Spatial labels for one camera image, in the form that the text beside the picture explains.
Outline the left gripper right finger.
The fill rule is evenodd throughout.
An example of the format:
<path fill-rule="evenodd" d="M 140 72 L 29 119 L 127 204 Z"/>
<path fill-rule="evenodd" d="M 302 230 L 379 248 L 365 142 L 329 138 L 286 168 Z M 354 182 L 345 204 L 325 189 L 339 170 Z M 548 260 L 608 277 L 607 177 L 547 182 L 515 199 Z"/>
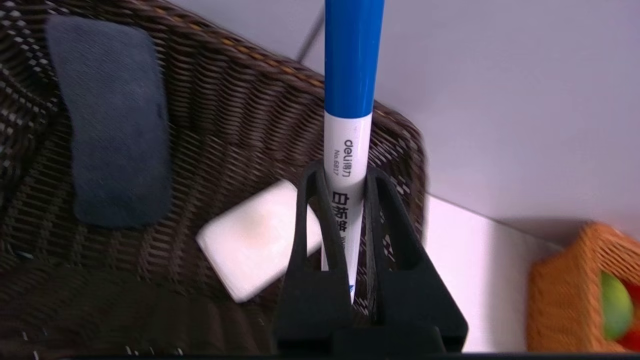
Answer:
<path fill-rule="evenodd" d="M 469 326 L 388 175 L 366 174 L 366 274 L 375 350 L 461 353 Z"/>

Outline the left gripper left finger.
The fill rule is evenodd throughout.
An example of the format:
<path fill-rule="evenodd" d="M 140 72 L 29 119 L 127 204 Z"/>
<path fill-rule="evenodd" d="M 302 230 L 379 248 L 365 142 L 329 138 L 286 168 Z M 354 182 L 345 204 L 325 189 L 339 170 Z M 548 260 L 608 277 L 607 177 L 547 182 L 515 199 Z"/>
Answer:
<path fill-rule="evenodd" d="M 327 271 L 306 268 L 307 206 L 318 202 Z M 353 326 L 348 269 L 330 205 L 323 163 L 304 169 L 295 201 L 294 241 L 273 324 L 279 354 L 333 354 L 336 338 Z"/>

